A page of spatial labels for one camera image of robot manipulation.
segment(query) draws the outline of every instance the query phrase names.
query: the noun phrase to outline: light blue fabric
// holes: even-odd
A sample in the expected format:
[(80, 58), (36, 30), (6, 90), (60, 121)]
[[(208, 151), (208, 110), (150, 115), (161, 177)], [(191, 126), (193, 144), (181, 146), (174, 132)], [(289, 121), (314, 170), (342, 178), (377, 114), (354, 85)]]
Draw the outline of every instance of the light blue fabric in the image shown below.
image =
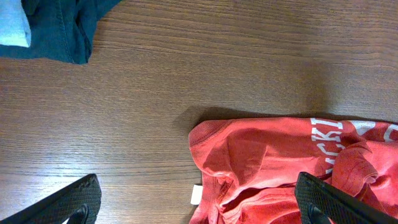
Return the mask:
[(0, 0), (0, 44), (30, 46), (30, 27), (21, 0)]

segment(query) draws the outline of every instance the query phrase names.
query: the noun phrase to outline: red t-shirt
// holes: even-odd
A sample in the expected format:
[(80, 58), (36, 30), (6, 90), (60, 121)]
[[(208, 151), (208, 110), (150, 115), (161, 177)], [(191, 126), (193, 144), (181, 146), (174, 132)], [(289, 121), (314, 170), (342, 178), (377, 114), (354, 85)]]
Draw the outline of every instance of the red t-shirt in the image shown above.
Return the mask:
[(205, 121), (190, 135), (203, 195), (191, 224), (301, 223), (305, 171), (398, 218), (398, 125), (262, 118)]

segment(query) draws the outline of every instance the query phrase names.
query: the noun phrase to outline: wooden table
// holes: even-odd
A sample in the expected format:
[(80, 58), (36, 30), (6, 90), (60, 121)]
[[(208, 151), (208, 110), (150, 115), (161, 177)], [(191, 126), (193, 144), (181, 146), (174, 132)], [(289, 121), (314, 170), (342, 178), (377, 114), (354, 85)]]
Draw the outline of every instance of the wooden table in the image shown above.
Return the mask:
[(398, 121), (397, 12), (389, 0), (124, 0), (88, 65), (0, 58), (0, 219), (96, 173), (97, 223), (187, 223), (199, 121)]

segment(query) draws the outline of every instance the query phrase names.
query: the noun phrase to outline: denim fabric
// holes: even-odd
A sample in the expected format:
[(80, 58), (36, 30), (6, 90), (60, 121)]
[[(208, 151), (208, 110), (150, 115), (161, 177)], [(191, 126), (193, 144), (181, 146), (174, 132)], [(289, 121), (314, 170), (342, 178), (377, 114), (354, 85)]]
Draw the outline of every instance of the denim fabric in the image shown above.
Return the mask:
[(30, 27), (21, 0), (0, 1), (0, 44), (30, 46)]
[(32, 32), (30, 47), (0, 46), (0, 57), (87, 63), (97, 21), (120, 0), (22, 0)]

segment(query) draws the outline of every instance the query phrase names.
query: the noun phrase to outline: white tag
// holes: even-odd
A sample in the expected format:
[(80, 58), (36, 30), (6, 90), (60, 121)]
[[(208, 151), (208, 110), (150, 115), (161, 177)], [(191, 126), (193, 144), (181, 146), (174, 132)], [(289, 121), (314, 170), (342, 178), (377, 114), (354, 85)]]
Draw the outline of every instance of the white tag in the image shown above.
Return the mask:
[(191, 197), (192, 205), (199, 205), (202, 192), (203, 192), (203, 186), (196, 184), (193, 186), (192, 197)]

